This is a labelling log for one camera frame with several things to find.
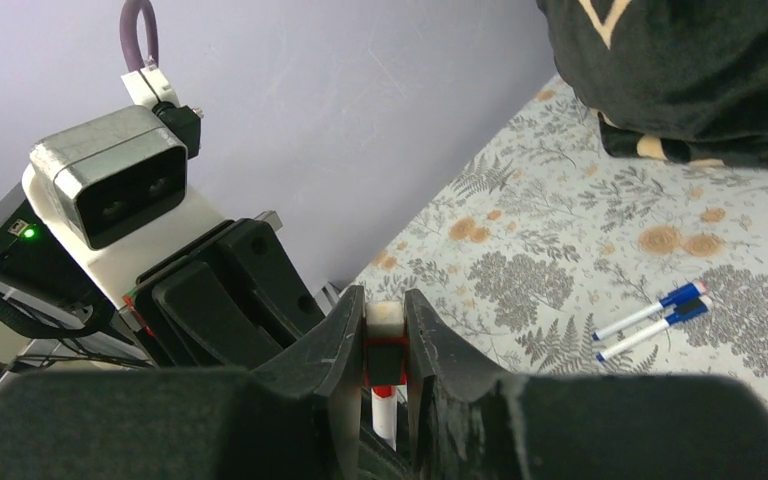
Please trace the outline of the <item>red pen cap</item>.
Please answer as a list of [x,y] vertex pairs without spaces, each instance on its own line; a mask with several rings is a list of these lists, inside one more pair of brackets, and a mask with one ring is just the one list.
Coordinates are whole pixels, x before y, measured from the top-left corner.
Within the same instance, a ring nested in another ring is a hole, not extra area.
[[407,333],[403,305],[398,301],[365,305],[366,383],[379,398],[390,398],[406,383]]

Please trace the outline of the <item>white pen blue tip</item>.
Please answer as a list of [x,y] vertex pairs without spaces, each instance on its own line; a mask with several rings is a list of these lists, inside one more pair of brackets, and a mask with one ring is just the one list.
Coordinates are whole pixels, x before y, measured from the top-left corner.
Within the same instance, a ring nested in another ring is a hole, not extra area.
[[662,311],[664,311],[664,310],[666,310],[668,308],[663,308],[660,305],[659,300],[658,300],[657,302],[655,302],[655,303],[653,303],[651,305],[648,305],[648,306],[642,308],[641,310],[639,310],[639,311],[637,311],[637,312],[635,312],[635,313],[633,313],[633,314],[631,314],[629,316],[626,316],[625,318],[623,318],[621,320],[613,322],[612,324],[610,324],[610,325],[608,325],[608,326],[606,326],[606,327],[604,327],[602,329],[594,331],[591,334],[591,338],[593,340],[597,340],[597,341],[604,340],[605,338],[608,338],[609,336],[612,336],[612,335],[614,335],[614,334],[624,330],[625,328],[630,327],[632,325],[635,325],[635,324],[639,323],[640,321],[642,321],[642,320],[644,320],[646,318],[649,318],[649,317],[651,317],[651,316],[653,316],[653,315],[655,315],[657,313],[660,313],[660,312],[662,312]]

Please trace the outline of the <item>white pen red tip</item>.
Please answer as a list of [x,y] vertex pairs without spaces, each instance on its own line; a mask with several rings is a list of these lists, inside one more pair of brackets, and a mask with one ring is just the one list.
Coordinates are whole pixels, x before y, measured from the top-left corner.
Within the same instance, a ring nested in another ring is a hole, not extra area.
[[375,434],[391,449],[397,448],[398,397],[395,386],[371,389],[372,427]]

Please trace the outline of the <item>white pen black tip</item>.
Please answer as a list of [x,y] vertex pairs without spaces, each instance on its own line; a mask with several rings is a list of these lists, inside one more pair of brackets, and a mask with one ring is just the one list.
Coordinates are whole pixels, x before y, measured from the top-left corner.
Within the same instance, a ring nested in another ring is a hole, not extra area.
[[628,338],[625,338],[618,343],[610,346],[609,348],[599,352],[596,355],[596,359],[601,362],[607,362],[608,360],[616,357],[617,355],[620,355],[622,353],[625,353],[629,350],[632,350],[637,345],[644,343],[653,337],[659,335],[661,332],[668,330],[674,325],[669,325],[664,318],[661,320],[658,320],[654,322],[652,325],[643,328],[642,330],[639,330],[635,334],[631,335]]

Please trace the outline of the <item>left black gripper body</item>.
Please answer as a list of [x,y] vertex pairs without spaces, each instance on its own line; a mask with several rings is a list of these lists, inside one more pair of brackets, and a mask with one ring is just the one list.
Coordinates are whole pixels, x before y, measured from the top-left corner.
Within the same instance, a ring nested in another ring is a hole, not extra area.
[[138,277],[125,295],[161,367],[254,369],[325,317],[264,220],[226,220]]

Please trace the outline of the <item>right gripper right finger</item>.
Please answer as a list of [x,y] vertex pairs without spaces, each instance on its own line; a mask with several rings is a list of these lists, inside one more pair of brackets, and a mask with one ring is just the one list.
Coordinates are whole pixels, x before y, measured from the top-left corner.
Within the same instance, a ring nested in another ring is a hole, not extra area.
[[512,373],[404,296],[419,479],[768,479],[768,410],[710,375]]

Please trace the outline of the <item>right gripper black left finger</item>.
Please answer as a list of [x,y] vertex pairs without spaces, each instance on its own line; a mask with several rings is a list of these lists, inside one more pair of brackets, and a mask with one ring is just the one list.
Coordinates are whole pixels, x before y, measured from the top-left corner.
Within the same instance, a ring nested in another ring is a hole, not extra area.
[[53,370],[0,387],[0,479],[353,479],[364,291],[261,367]]

